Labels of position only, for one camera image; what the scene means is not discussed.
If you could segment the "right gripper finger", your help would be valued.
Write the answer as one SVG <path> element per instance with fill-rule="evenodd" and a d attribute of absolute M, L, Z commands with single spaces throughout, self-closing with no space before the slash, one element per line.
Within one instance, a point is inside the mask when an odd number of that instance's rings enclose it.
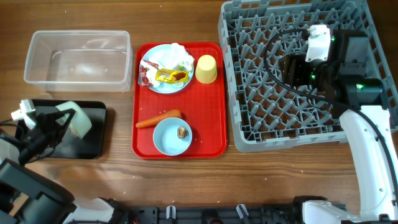
<path fill-rule="evenodd" d="M 310 64 L 305 61 L 305 54 L 283 56 L 278 62 L 283 75 L 299 75 L 310 72 Z"/>
<path fill-rule="evenodd" d="M 293 69 L 282 71 L 282 81 L 291 87 L 312 85 L 312 72 L 304 69 Z"/>

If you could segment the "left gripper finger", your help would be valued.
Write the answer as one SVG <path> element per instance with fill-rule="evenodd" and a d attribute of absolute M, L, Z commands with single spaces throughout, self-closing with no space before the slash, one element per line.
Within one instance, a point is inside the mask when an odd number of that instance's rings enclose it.
<path fill-rule="evenodd" d="M 76 111 L 75 110 L 64 110 L 64 111 L 58 111 L 55 112 L 54 118 L 57 121 L 58 119 L 61 119 L 65 116 L 67 116 L 66 120 L 64 121 L 63 124 L 58 124 L 56 130 L 55 130 L 55 141 L 52 144 L 52 146 L 57 146 L 58 144 L 61 143 L 63 136 L 65 135 Z"/>
<path fill-rule="evenodd" d="M 52 113 L 40 113 L 35 117 L 35 120 L 37 124 L 50 122 L 56 122 L 58 124 L 70 124 L 75 113 L 76 110 L 74 109 L 67 109 Z"/>

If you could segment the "light green bowl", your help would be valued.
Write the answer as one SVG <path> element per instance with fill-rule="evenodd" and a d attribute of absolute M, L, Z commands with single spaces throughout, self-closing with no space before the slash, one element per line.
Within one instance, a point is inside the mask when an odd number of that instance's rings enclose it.
<path fill-rule="evenodd" d="M 83 139 L 91 129 L 92 123 L 86 113 L 73 101 L 68 101 L 56 106 L 59 111 L 74 109 L 75 114 L 68 126 L 69 130 L 80 139 Z"/>

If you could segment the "yellow plastic cup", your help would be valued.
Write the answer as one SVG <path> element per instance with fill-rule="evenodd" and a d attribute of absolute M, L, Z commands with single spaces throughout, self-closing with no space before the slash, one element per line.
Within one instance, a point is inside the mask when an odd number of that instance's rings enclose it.
<path fill-rule="evenodd" d="M 195 70 L 196 79 L 203 84 L 213 83 L 217 78 L 216 60 L 211 55 L 202 55 Z"/>

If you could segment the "orange carrot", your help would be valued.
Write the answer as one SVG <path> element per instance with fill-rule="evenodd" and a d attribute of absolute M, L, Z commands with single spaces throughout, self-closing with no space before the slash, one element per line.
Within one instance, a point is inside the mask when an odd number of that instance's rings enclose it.
<path fill-rule="evenodd" d="M 181 118 L 182 114 L 179 110 L 170 110 L 168 112 L 164 112 L 158 116 L 155 116 L 153 118 L 149 118 L 147 120 L 140 121 L 136 123 L 135 127 L 137 129 L 141 128 L 148 128 L 152 126 L 158 125 L 161 121 L 167 119 L 167 118 Z"/>

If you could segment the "red snack wrapper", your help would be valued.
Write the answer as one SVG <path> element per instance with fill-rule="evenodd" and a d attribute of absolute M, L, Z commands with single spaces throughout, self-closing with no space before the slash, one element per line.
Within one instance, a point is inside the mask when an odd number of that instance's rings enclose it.
<path fill-rule="evenodd" d="M 157 71 L 162 68 L 158 63 L 150 62 L 148 60 L 140 61 L 140 77 L 142 86 L 145 87 L 158 87 L 160 81 L 155 79 Z"/>

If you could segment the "small light blue bowl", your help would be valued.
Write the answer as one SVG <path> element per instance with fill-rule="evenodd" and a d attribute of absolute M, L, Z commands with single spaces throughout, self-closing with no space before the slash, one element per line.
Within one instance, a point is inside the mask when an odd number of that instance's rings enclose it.
<path fill-rule="evenodd" d="M 178 129 L 184 128 L 187 134 L 184 138 L 178 137 Z M 180 118 L 167 118 L 161 121 L 154 129 L 153 143 L 156 149 L 166 156 L 179 156 L 191 145 L 193 139 L 189 124 Z"/>

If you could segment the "brown food scrap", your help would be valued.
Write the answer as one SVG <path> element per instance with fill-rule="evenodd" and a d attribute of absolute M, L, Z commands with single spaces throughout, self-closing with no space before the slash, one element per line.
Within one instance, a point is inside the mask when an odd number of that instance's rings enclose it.
<path fill-rule="evenodd" d="M 188 136 L 189 132 L 188 129 L 185 128 L 184 126 L 180 126 L 177 129 L 177 136 L 179 139 L 186 138 Z"/>

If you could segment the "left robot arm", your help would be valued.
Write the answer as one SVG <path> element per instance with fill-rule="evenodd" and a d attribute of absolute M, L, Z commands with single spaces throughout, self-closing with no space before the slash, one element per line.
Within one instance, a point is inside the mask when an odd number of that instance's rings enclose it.
<path fill-rule="evenodd" d="M 4 131 L 1 140 L 1 223 L 135 223 L 134 213 L 115 200 L 76 202 L 71 192 L 26 168 L 49 146 L 62 140 L 76 109 L 36 117 L 35 127 L 22 139 Z"/>

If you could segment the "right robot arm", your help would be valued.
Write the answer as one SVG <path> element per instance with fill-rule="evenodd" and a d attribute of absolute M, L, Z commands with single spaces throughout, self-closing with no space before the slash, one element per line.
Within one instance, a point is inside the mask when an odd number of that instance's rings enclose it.
<path fill-rule="evenodd" d="M 397 154 L 392 142 L 387 93 L 368 73 L 368 37 L 357 30 L 327 26 L 302 29 L 308 49 L 279 64 L 282 87 L 298 92 L 311 85 L 324 92 L 348 140 L 360 192 L 359 215 L 324 199 L 302 203 L 304 223 L 396 223 Z"/>

